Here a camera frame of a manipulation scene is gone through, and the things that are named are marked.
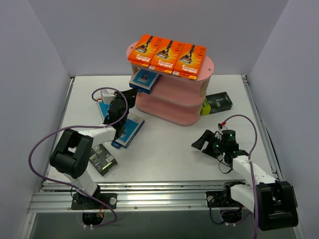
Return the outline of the blue razor box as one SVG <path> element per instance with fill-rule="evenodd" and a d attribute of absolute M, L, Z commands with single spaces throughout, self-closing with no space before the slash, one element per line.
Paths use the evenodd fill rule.
<path fill-rule="evenodd" d="M 117 149 L 127 148 L 138 134 L 144 123 L 144 118 L 136 114 L 129 113 L 125 123 L 124 133 L 117 140 L 113 140 L 111 145 Z"/>
<path fill-rule="evenodd" d="M 102 117 L 102 121 L 104 121 L 105 118 L 108 116 L 108 110 L 110 108 L 110 105 L 105 104 L 102 99 L 99 99 L 97 101 L 97 107 L 98 107 L 98 110 L 99 110 L 100 115 Z"/>
<path fill-rule="evenodd" d="M 150 94 L 160 77 L 161 75 L 155 72 L 139 69 L 129 81 L 129 86 L 138 89 L 139 92 Z"/>

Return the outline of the black green razor box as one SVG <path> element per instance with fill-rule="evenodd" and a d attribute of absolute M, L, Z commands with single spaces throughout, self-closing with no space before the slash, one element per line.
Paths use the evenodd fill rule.
<path fill-rule="evenodd" d="M 91 149 L 89 161 L 101 176 L 106 175 L 118 165 L 116 159 L 103 144 L 96 145 Z"/>
<path fill-rule="evenodd" d="M 226 92 L 207 95 L 203 101 L 200 114 L 202 116 L 230 110 L 233 103 Z"/>

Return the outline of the small orange razor box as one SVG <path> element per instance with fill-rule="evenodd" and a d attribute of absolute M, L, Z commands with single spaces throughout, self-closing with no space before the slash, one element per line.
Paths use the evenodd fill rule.
<path fill-rule="evenodd" d="M 175 63 L 172 74 L 196 80 L 206 54 L 206 47 L 185 43 Z"/>

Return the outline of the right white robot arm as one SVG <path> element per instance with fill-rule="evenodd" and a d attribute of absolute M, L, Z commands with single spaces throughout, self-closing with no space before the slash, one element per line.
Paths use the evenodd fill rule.
<path fill-rule="evenodd" d="M 236 142 L 234 130 L 206 130 L 191 146 L 219 159 L 244 178 L 242 181 L 226 182 L 220 192 L 207 193 L 211 197 L 207 202 L 209 207 L 243 206 L 253 213 L 262 231 L 298 225 L 298 206 L 293 186 L 274 178 L 251 162 L 248 152 L 240 149 Z"/>

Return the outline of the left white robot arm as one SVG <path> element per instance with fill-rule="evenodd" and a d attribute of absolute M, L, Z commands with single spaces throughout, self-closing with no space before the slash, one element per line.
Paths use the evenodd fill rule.
<path fill-rule="evenodd" d="M 104 142 L 117 140 L 125 132 L 129 109 L 135 106 L 137 89 L 115 92 L 108 114 L 98 127 L 76 131 L 65 129 L 51 157 L 50 166 L 64 174 L 74 188 L 83 195 L 83 204 L 89 209 L 100 205 L 98 185 L 87 171 L 91 149 Z"/>

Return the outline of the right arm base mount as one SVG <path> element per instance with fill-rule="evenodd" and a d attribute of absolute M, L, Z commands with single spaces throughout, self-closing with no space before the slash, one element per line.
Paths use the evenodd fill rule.
<path fill-rule="evenodd" d="M 215 225 L 237 226 L 246 220 L 250 213 L 243 213 L 243 206 L 235 201 L 230 201 L 222 191 L 206 191 L 206 202 L 209 208 L 209 217 Z M 212 209 L 225 208 L 220 210 L 220 221 L 217 222 L 212 215 Z"/>

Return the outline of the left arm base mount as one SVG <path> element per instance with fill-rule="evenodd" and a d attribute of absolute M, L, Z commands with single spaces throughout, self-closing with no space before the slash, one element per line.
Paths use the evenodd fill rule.
<path fill-rule="evenodd" d="M 96 196 L 97 200 L 84 196 L 80 193 L 71 194 L 72 197 L 72 210 L 85 211 L 97 210 L 98 212 L 83 212 L 80 222 L 85 226 L 95 228 L 106 226 L 117 221 L 118 217 L 114 209 L 117 207 L 116 193 L 100 193 Z M 106 210 L 109 210 L 114 218 L 107 221 Z"/>

